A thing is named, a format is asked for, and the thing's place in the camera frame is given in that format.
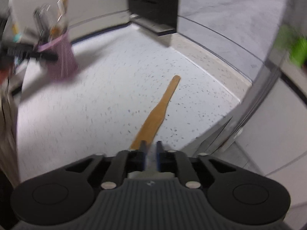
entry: pink mesh utensil holder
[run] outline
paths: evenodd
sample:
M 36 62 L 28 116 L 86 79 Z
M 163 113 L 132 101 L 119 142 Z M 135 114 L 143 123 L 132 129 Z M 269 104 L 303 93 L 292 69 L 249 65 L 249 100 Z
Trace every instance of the pink mesh utensil holder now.
M 68 32 L 38 47 L 39 52 L 45 50 L 53 51 L 59 56 L 56 62 L 44 61 L 48 74 L 52 79 L 66 79 L 78 70 L 78 64 L 72 51 L 72 45 L 68 40 Z

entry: silver screw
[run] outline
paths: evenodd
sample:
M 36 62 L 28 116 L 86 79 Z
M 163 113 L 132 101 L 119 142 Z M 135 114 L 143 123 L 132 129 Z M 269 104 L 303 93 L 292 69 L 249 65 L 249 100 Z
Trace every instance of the silver screw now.
M 103 182 L 101 184 L 101 187 L 103 189 L 115 189 L 116 188 L 116 183 L 114 183 L 114 182 Z
M 197 189 L 201 186 L 201 184 L 196 181 L 189 181 L 185 184 L 185 186 L 189 189 Z

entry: gray marble backsplash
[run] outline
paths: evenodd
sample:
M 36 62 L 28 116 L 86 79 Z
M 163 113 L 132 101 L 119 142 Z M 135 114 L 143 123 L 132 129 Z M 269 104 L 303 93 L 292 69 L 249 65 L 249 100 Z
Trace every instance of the gray marble backsplash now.
M 286 0 L 179 0 L 178 32 L 254 80 Z

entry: wooden spoon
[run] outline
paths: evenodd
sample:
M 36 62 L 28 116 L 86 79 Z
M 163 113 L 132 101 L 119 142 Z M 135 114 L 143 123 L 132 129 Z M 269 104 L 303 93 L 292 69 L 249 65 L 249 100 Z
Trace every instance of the wooden spoon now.
M 151 146 L 153 139 L 165 118 L 168 102 L 170 101 L 172 95 L 174 94 L 180 79 L 181 78 L 178 75 L 175 75 L 173 77 L 162 99 L 156 105 L 156 107 L 153 108 L 153 110 L 145 120 L 144 124 L 142 125 L 141 129 L 139 130 L 138 134 L 136 135 L 135 140 L 130 146 L 130 149 L 138 150 L 142 140 L 146 141 L 147 147 Z

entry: white speckled countertop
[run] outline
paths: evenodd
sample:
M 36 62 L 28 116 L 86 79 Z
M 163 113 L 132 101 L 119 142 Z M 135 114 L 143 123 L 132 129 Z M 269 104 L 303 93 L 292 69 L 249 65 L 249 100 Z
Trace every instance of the white speckled countertop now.
M 21 180 L 93 153 L 128 149 L 174 75 L 181 81 L 155 141 L 182 149 L 237 104 L 211 75 L 135 26 L 73 46 L 80 73 L 50 83 L 31 62 L 24 78 L 17 122 Z

